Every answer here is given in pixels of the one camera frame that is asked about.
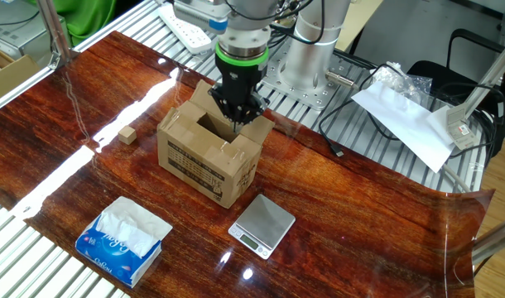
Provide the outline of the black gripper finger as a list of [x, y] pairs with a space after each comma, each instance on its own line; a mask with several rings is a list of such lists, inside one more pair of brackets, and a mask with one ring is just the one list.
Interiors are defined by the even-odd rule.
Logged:
[[240, 131], [243, 126], [248, 125], [255, 118], [262, 116], [267, 109], [267, 99], [263, 97], [254, 97], [253, 106], [245, 106], [242, 115], [237, 120], [237, 130]]
[[217, 106], [219, 107], [221, 113], [231, 122], [231, 128], [234, 132], [237, 131], [237, 123], [235, 120], [236, 112], [233, 109], [233, 105], [224, 98], [223, 88], [220, 85], [214, 85], [210, 90], [209, 94], [213, 97]]

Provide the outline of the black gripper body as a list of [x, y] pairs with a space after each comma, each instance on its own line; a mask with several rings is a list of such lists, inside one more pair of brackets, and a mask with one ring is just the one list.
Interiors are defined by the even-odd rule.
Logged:
[[222, 82], [217, 91], [224, 99], [249, 99], [267, 72], [266, 67], [260, 65], [217, 64], [217, 66], [222, 75]]

